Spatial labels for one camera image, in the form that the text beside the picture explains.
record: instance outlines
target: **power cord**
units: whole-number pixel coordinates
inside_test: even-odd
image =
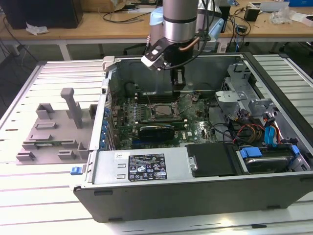
[[[200,49],[200,51],[195,55],[193,56],[192,58],[190,58],[189,60],[179,64],[179,65],[175,65],[175,66],[170,66],[170,67],[163,67],[164,70],[172,70],[172,69],[177,69],[181,66],[184,66],[188,63],[190,63],[191,61],[195,60],[204,50],[205,46],[206,46],[206,43],[207,43],[207,39],[208,39],[208,36],[209,36],[209,29],[210,29],[210,26],[212,25],[213,21],[214,21],[214,15],[215,15],[215,0],[212,0],[213,2],[213,14],[212,14],[212,20],[211,22],[209,22],[209,13],[208,13],[208,6],[209,6],[209,0],[206,0],[206,3],[204,3],[204,0],[202,0],[202,3],[204,4],[205,6],[205,15],[204,15],[204,18],[203,18],[203,25],[205,25],[205,20],[206,20],[206,32],[204,30],[204,27],[203,27],[203,31],[205,32],[204,34],[204,43]]]
[[[236,35],[235,18],[232,17],[232,16],[229,16],[229,19],[230,19],[230,20],[227,20],[227,21],[230,21],[231,24],[232,24],[232,26],[233,26],[233,34],[232,34],[232,36],[231,36],[231,38],[230,38],[230,41],[229,41],[229,43],[228,43],[228,45],[227,45],[227,47],[226,47],[226,52],[228,51],[228,49],[229,49],[229,47],[230,47],[230,44],[231,44],[231,42],[233,41],[234,36]]]
[[[1,95],[1,93],[0,93],[0,99],[1,99],[2,103],[4,104],[4,106],[5,106],[6,108],[8,108],[9,105],[7,105],[7,104],[5,103],[4,98],[3,98],[3,96]]]
[[[28,53],[31,57],[33,57],[33,59],[34,59],[36,62],[38,62],[37,58],[36,58],[35,56],[33,56],[33,54],[30,53],[29,50],[28,50],[22,43],[20,43],[19,40],[16,39],[16,37],[14,37],[14,35],[11,33],[9,27],[6,25],[5,20],[6,20],[6,17],[4,17],[4,18],[2,19],[3,24],[4,24],[5,28],[6,28],[6,30],[8,31],[8,33],[11,35],[11,37],[14,38],[14,40],[15,40],[18,44],[20,44],[20,45],[27,51],[27,53]]]
[[[120,12],[120,11],[128,11],[128,10],[121,9],[121,10],[117,10],[117,11],[115,11],[115,12]],[[107,21],[107,22],[111,22],[111,23],[117,23],[117,24],[121,24],[121,23],[122,23],[122,24],[126,24],[126,23],[127,23],[127,24],[132,24],[132,23],[136,23],[136,22],[142,21],[142,20],[137,20],[137,19],[140,18],[140,17],[142,17],[142,16],[145,16],[145,15],[150,14],[150,12],[141,14],[141,15],[136,16],[136,17],[132,17],[132,18],[127,19],[127,20],[124,20],[124,21],[113,21],[113,20],[106,19],[105,17],[106,17],[107,15],[109,15],[109,14],[111,14],[111,12],[105,14],[105,15],[102,17],[103,20],[105,20],[105,21]]]
[[[236,26],[235,26],[236,23],[235,23],[234,17],[239,18],[239,19],[241,19],[242,21],[244,21],[244,22],[246,22],[246,23],[248,24],[248,30],[247,30],[247,32],[241,33],[241,32],[239,32],[239,31],[236,30]],[[231,21],[232,21],[232,24],[233,24],[233,30],[234,30],[234,31],[233,31],[233,34],[234,34],[234,32],[235,32],[237,35],[239,35],[239,36],[242,37],[241,46],[240,46],[239,49],[238,49],[238,52],[239,52],[240,49],[242,49],[242,47],[243,47],[243,45],[244,45],[244,43],[245,43],[245,37],[251,32],[251,24],[250,24],[248,21],[246,21],[244,18],[240,17],[240,16],[230,15],[230,18],[232,19]],[[231,41],[229,42],[229,44],[228,44],[226,50],[229,49],[230,44],[231,44]]]

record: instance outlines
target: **wire bundle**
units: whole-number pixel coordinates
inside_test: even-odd
[[[246,21],[244,18],[242,18],[242,17],[240,17],[240,16],[237,16],[237,15],[236,15],[236,12],[237,12],[237,11],[235,11],[235,14],[234,14],[234,15],[230,15],[230,16],[228,17],[228,21],[231,22],[232,27],[233,27],[233,33],[232,33],[232,36],[231,36],[231,38],[230,38],[230,41],[229,41],[229,43],[228,43],[228,45],[227,45],[226,51],[229,50],[230,44],[231,44],[231,42],[233,41],[234,38],[235,38],[235,41],[236,41],[237,35],[242,37],[241,46],[239,46],[238,42],[236,42],[236,52],[237,52],[237,49],[238,49],[238,51],[240,51],[240,49],[243,47],[243,45],[244,45],[244,43],[245,43],[245,37],[246,37],[246,36],[250,33],[250,31],[251,31],[251,24],[250,24],[248,21]],[[246,23],[248,24],[248,30],[247,30],[247,32],[241,33],[241,32],[238,31],[238,25],[236,24],[235,17],[238,18],[238,19],[241,19],[242,21],[244,21],[244,22],[246,22]]]

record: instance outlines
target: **black cable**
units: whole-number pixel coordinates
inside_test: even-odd
[[[1,95],[1,93],[0,93],[0,98],[1,98],[1,100],[2,100],[2,102],[3,102],[3,104],[5,105],[5,107],[9,107],[9,105],[7,105],[6,103],[5,103],[5,101],[4,101],[4,98],[3,98],[3,96]]]
[[[29,50],[27,50],[27,48],[26,48],[22,43],[20,43],[19,40],[16,39],[16,37],[13,36],[13,34],[12,34],[11,31],[9,30],[8,26],[6,25],[5,20],[6,20],[6,17],[4,17],[4,18],[2,19],[3,24],[4,24],[5,28],[6,28],[6,30],[8,31],[8,33],[11,35],[11,37],[14,38],[14,40],[15,40],[16,42],[18,42],[18,43],[27,51],[27,53],[28,53],[31,57],[33,57],[33,59],[34,59],[36,62],[38,62],[38,60],[36,59],[36,57],[33,56],[33,54],[30,53]]]
[[[150,12],[141,14],[141,15],[136,16],[136,17],[132,17],[132,18],[127,19],[127,20],[124,20],[124,21],[112,21],[112,20],[106,19],[105,17],[106,17],[108,14],[111,14],[111,12],[105,14],[105,15],[102,17],[103,20],[108,21],[108,22],[111,22],[111,23],[117,23],[117,24],[121,24],[121,23],[122,23],[122,24],[125,24],[125,23],[131,24],[131,23],[136,23],[136,22],[138,22],[138,21],[134,21],[134,20],[136,20],[136,19],[138,19],[138,18],[140,18],[140,17],[142,17],[142,16],[148,15],[148,14],[150,14]]]
[[[7,58],[7,56],[6,56],[6,54],[5,54],[5,51],[4,51],[4,49],[3,49],[3,47],[2,47],[1,45],[0,45],[0,48],[1,48],[2,53],[3,53],[3,55],[5,56],[5,58]],[[11,69],[12,69],[12,71],[13,71],[13,73],[14,73],[16,79],[18,80],[18,82],[21,82],[20,79],[19,79],[19,77],[18,77],[18,75],[15,73],[15,70],[14,70],[13,66],[10,65],[10,67],[11,67]],[[22,86],[22,84],[19,84],[19,85],[18,85],[18,84],[16,84],[16,83],[11,82],[11,81],[8,81],[8,80],[6,80],[6,79],[4,79],[4,78],[3,78],[3,80],[6,81],[6,82],[8,82],[8,83],[12,83],[12,84],[14,84],[14,85],[16,85],[16,86]]]
[[[3,41],[2,41],[1,38],[0,38],[0,43],[1,43],[2,46],[6,49],[8,55],[10,55],[10,54],[11,54],[10,50],[6,47],[6,45],[3,43]],[[28,70],[30,70],[30,71],[33,71],[33,69],[31,69],[31,68],[29,68],[29,67],[27,67],[27,66],[25,66],[25,65],[19,65],[19,63],[18,63],[17,60],[16,60],[16,57],[19,57],[19,56],[14,56],[14,55],[12,55],[12,57],[13,57],[13,60],[14,60],[14,62],[15,62],[15,64],[16,64],[17,66],[21,67],[22,69],[25,68],[25,69],[28,69]]]
[[[242,8],[237,9],[237,10],[234,12],[234,15],[237,16],[239,13],[245,12],[247,8],[248,8],[248,6],[245,6],[245,7],[242,7]]]
[[[203,42],[203,45],[202,45],[200,51],[199,51],[195,56],[193,56],[193,57],[190,58],[189,60],[187,60],[187,61],[185,61],[185,62],[183,62],[183,63],[181,63],[181,64],[179,64],[179,65],[175,65],[175,66],[171,66],[171,67],[163,67],[164,70],[172,70],[172,69],[177,69],[177,68],[179,68],[179,67],[181,67],[181,66],[184,66],[184,65],[190,63],[191,61],[193,61],[194,59],[196,59],[196,58],[203,52],[203,50],[204,50],[204,48],[205,48],[205,46],[206,46],[206,43],[207,43],[208,36],[209,36],[209,29],[210,29],[210,26],[212,25],[212,23],[213,23],[213,21],[214,21],[214,15],[215,15],[215,0],[212,0],[212,2],[213,2],[213,14],[212,14],[213,17],[212,17],[211,22],[209,23],[209,19],[210,19],[210,18],[209,18],[209,14],[208,14],[209,0],[206,0],[206,5],[205,5],[206,11],[205,11],[205,16],[204,16],[203,20],[204,20],[204,21],[206,20],[206,23],[207,23],[207,24],[206,24],[207,32],[205,32],[205,34],[204,34],[204,42]]]
[[[232,24],[232,26],[233,26],[233,34],[231,35],[230,41],[229,41],[229,43],[228,43],[228,45],[227,45],[227,47],[226,47],[226,52],[228,51],[228,49],[229,49],[229,47],[230,47],[230,45],[231,45],[231,42],[233,41],[233,38],[234,38],[234,36],[235,36],[235,34],[236,34],[236,26],[235,26],[234,17],[232,18],[231,16],[229,16],[229,18],[230,18],[231,24]]]
[[[250,23],[248,21],[246,21],[244,18],[242,18],[240,16],[231,15],[231,17],[237,17],[237,18],[241,19],[242,21],[246,22],[249,25],[248,32],[245,32],[244,34],[236,31],[236,34],[238,34],[239,36],[242,37],[242,43],[241,43],[241,46],[238,49],[238,51],[240,51],[240,49],[242,49],[242,47],[243,47],[243,45],[245,43],[245,37],[251,32],[251,25],[250,25]]]
[[[216,89],[214,89],[210,83],[208,83],[208,82],[199,82],[199,83],[197,83],[197,84],[194,86],[194,88],[193,88],[193,91],[194,91],[194,92],[197,90],[196,87],[197,87],[198,85],[200,85],[200,84],[208,85],[213,91],[216,91]]]
[[[300,44],[300,46],[302,46],[305,50],[308,50],[310,52],[312,52],[313,50],[311,50],[311,48],[309,46],[305,46],[303,45],[301,42],[298,42]]]

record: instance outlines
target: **power supply label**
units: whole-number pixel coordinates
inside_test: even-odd
[[[130,155],[128,158],[128,180],[166,180],[164,154]]]

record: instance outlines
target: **blue latch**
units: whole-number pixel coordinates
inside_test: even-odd
[[[294,154],[297,156],[300,153],[300,150],[298,149],[297,145],[293,145],[291,147],[291,149],[293,150]]]
[[[275,136],[275,129],[273,127],[266,127],[265,134],[264,134],[264,142],[266,144],[271,144],[273,147],[276,147],[277,144],[274,143],[273,139]]]
[[[83,168],[82,167],[78,167],[75,166],[72,168],[72,170],[70,171],[71,175],[82,175],[83,174]]]
[[[258,147],[246,147],[239,152],[242,158],[256,158],[262,156],[262,153]]]

